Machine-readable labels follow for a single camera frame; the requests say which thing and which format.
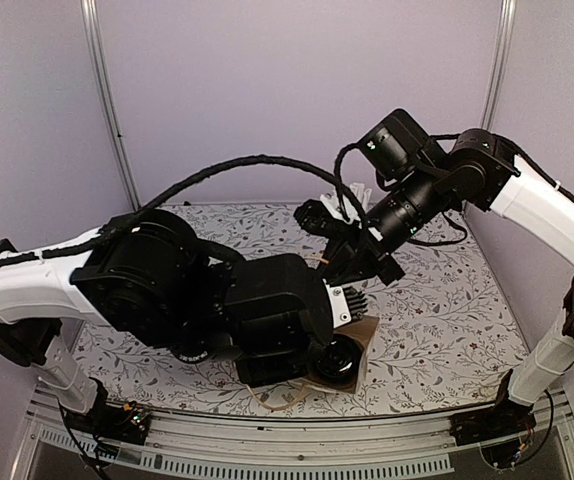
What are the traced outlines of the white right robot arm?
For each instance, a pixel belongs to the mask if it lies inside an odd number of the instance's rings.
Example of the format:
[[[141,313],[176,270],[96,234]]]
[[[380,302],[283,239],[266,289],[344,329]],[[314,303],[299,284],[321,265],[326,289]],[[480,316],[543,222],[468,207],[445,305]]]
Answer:
[[[437,215],[465,205],[531,236],[542,252],[509,264],[506,274],[517,283],[507,292],[515,301],[533,301],[554,319],[504,376],[495,405],[485,412],[484,427],[504,436],[574,366],[574,195],[507,137],[472,128],[450,140],[444,148],[442,136],[397,109],[346,146],[374,168],[384,197],[366,209],[337,188],[330,212],[341,231],[328,245],[324,274],[336,283],[397,281],[403,272],[395,251],[416,242]]]

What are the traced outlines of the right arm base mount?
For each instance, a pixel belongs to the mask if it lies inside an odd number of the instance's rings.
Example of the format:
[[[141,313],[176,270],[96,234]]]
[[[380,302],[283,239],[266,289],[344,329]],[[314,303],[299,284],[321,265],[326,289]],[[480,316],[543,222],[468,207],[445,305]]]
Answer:
[[[457,446],[470,445],[500,437],[527,434],[525,440],[514,438],[506,443],[484,447],[482,456],[485,462],[497,469],[507,469],[518,465],[521,457],[533,440],[536,420],[533,406],[523,406],[509,399],[508,386],[513,373],[506,373],[499,385],[492,406],[450,416],[449,433]]]

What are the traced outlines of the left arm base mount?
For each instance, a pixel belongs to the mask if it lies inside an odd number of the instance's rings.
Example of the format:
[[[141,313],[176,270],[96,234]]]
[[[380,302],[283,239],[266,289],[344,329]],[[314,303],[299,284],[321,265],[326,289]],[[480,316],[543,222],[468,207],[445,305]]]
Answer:
[[[96,439],[143,446],[151,425],[150,409],[136,401],[112,405],[108,402],[108,392],[102,383],[94,378],[92,381],[97,388],[91,409],[81,414],[66,408],[65,424]]]

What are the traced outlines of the cream paper bag with handles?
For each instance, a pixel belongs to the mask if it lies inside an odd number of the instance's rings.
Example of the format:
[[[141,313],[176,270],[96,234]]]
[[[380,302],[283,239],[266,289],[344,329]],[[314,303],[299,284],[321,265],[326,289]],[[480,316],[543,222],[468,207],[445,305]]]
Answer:
[[[252,387],[247,391],[271,412],[293,408],[310,393],[356,394],[368,370],[368,355],[380,318],[367,312],[362,292],[346,286],[326,286],[334,320],[333,338],[324,354],[308,366],[306,376],[295,380],[297,393],[281,405],[264,400]]]

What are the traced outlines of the left aluminium frame post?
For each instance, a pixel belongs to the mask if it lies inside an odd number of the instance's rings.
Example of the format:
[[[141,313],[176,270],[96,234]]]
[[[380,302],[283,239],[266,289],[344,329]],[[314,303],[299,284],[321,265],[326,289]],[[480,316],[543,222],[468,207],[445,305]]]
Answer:
[[[141,207],[141,201],[127,156],[122,129],[120,127],[111,91],[97,2],[93,0],[81,0],[80,7],[84,33],[98,90],[101,110],[107,127],[109,142],[117,166],[119,179],[130,209],[138,210]]]

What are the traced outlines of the floral patterned table mat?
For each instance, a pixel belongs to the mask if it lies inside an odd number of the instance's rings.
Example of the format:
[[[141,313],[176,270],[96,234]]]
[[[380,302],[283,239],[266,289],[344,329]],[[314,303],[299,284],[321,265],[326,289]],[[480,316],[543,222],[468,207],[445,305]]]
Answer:
[[[457,213],[436,217],[395,258],[402,280],[359,289],[379,320],[365,380],[353,394],[294,383],[248,390],[229,363],[186,365],[107,327],[85,325],[75,359],[115,400],[234,416],[315,418],[427,412],[495,398],[502,375],[527,355],[518,326]]]

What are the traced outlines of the bundle of white wrapped straws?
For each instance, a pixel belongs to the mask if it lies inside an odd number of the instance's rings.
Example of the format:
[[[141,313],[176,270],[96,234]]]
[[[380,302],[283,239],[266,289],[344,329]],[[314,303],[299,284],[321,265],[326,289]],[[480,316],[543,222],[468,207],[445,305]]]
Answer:
[[[364,209],[368,208],[373,190],[367,187],[363,183],[352,182],[349,185],[349,189],[354,194],[354,196],[360,201]]]

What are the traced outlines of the right aluminium frame post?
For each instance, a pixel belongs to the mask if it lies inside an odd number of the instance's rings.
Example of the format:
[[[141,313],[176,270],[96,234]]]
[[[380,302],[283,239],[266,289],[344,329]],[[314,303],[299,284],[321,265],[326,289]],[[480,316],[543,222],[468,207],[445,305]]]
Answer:
[[[492,129],[498,109],[503,79],[510,56],[516,7],[516,0],[501,1],[491,73],[480,120],[480,127],[485,130]]]

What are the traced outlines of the front aluminium rail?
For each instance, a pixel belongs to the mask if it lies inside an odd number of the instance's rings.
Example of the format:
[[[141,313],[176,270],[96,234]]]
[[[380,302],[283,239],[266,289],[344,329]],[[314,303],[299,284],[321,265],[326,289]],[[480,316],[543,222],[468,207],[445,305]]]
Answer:
[[[518,435],[460,445],[449,412],[270,419],[155,409],[141,445],[106,457],[113,479],[574,479],[574,416],[562,391],[538,401],[520,461]]]

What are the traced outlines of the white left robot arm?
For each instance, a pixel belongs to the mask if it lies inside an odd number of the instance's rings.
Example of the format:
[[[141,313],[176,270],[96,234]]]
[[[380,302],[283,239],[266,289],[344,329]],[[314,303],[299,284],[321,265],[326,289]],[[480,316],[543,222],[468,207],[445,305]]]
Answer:
[[[38,369],[95,434],[115,426],[99,380],[64,344],[67,319],[132,334],[179,361],[230,361],[248,387],[344,375],[334,332],[360,321],[364,295],[296,254],[255,260],[200,238],[161,209],[121,215],[70,241],[21,252],[0,241],[0,354]]]

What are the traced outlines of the aluminium frame post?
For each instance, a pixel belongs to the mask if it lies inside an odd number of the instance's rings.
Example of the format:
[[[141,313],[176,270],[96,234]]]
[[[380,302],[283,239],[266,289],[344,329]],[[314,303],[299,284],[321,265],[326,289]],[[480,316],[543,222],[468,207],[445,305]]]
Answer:
[[[122,129],[120,127],[111,91],[97,2],[93,0],[81,0],[80,7],[84,33],[98,90],[101,110],[107,127],[109,142],[117,166],[119,179],[130,209],[138,210],[141,207],[141,201],[127,156]]]
[[[501,1],[491,73],[480,120],[480,127],[485,130],[492,129],[498,109],[503,79],[510,56],[516,7],[516,0]]]

